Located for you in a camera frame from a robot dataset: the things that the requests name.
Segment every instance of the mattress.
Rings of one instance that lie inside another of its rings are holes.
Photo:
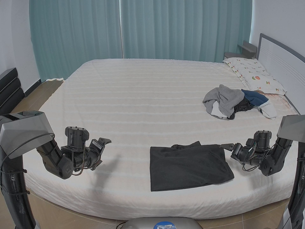
[[[88,215],[109,219],[145,216],[185,216],[209,219],[232,216],[290,197],[297,142],[283,169],[265,177],[256,169],[242,171],[226,161],[235,178],[219,185],[175,191],[150,191],[151,146],[245,144],[257,130],[270,130],[271,144],[284,115],[296,114],[285,97],[269,95],[277,118],[258,110],[238,112],[234,120],[220,120],[206,112],[205,94],[224,84],[243,84],[223,63],[163,59],[99,59],[84,63],[41,107],[59,146],[67,144],[67,126],[86,128],[90,140],[104,137],[103,162],[95,171],[62,180],[48,173],[36,150],[24,155],[26,184],[39,196]]]

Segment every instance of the teal curtain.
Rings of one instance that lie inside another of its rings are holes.
[[[252,0],[121,0],[125,58],[221,62],[249,41]]]
[[[122,58],[119,0],[30,0],[41,80],[68,78],[92,59]]]

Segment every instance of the white fitted sheet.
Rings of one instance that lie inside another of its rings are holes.
[[[269,95],[276,120],[257,109],[220,120],[206,112],[205,94],[242,82],[224,63],[163,59],[99,59],[84,63],[41,107],[60,146],[66,126],[80,126],[92,138],[109,138],[95,171],[62,180],[48,173],[36,150],[24,155],[27,186],[38,195],[77,212],[110,219],[232,216],[291,195],[297,156],[293,145],[283,169],[270,177],[242,171],[226,160],[235,178],[220,185],[176,191],[150,191],[149,149],[174,144],[245,144],[257,130],[272,131],[273,144],[284,115],[296,114],[284,97]]]

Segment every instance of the blue circle logo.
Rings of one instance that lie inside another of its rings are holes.
[[[177,229],[176,226],[169,221],[158,222],[153,229]]]

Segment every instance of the white wall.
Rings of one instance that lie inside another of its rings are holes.
[[[264,33],[305,56],[305,0],[253,0],[250,43]]]
[[[0,74],[16,67],[24,91],[40,79],[29,21],[29,0],[0,0]]]

